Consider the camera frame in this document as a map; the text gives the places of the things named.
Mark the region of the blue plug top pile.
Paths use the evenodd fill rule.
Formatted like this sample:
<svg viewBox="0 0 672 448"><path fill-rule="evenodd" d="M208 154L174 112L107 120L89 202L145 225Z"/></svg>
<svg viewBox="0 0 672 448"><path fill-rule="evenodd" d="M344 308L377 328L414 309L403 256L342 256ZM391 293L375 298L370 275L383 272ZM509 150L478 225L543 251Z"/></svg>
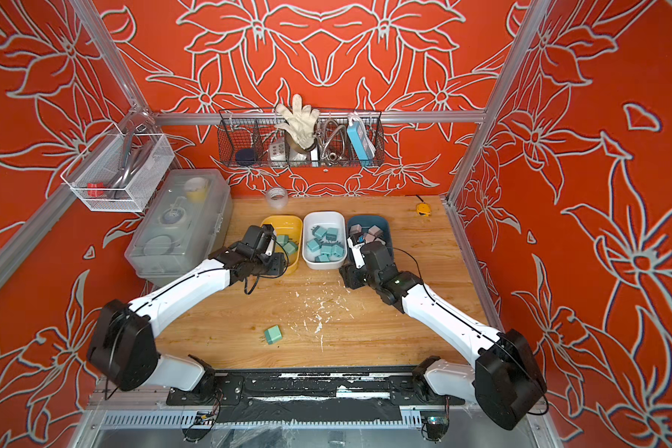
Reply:
<svg viewBox="0 0 672 448"><path fill-rule="evenodd" d="M329 230L327 228L325 228L323 226L320 226L320 225L317 225L317 226L313 227L312 235L313 235L313 237L315 237L315 239L323 240L323 239L326 238L326 235L327 235L328 231Z"/></svg>

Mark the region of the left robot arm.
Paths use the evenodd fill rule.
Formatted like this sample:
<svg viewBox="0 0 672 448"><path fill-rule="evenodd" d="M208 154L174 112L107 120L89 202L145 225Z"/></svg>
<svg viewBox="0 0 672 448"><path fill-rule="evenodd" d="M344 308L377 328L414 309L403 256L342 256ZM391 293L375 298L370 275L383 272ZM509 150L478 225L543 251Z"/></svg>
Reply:
<svg viewBox="0 0 672 448"><path fill-rule="evenodd" d="M196 401L216 396L214 369L198 358L161 354L156 338L209 296L238 283L286 273L289 258L276 250L271 224L252 225L242 240L209 255L183 276L130 302L113 300L100 311L87 360L117 390L164 386Z"/></svg>

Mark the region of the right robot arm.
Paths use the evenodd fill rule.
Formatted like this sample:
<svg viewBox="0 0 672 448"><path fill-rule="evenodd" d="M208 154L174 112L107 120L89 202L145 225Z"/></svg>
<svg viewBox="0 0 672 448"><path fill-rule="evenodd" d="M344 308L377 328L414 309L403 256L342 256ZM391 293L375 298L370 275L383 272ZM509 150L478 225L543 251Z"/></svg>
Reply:
<svg viewBox="0 0 672 448"><path fill-rule="evenodd" d="M382 302L419 321L466 363L439 357L422 362L414 376L437 396L476 403L497 426L513 430L547 392L546 381L525 336L501 332L440 297L418 274L400 270L380 242L348 245L353 261L340 269L349 289L368 286Z"/></svg>

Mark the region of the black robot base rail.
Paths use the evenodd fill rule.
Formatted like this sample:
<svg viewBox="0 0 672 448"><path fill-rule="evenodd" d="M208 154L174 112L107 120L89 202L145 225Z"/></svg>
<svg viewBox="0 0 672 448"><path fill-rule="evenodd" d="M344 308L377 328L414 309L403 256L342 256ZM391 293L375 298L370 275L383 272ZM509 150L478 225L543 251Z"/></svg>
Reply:
<svg viewBox="0 0 672 448"><path fill-rule="evenodd" d="M401 413L442 412L446 399L428 392L414 367L346 367L217 371L212 395L169 390L170 408L218 410L218 423L396 423Z"/></svg>

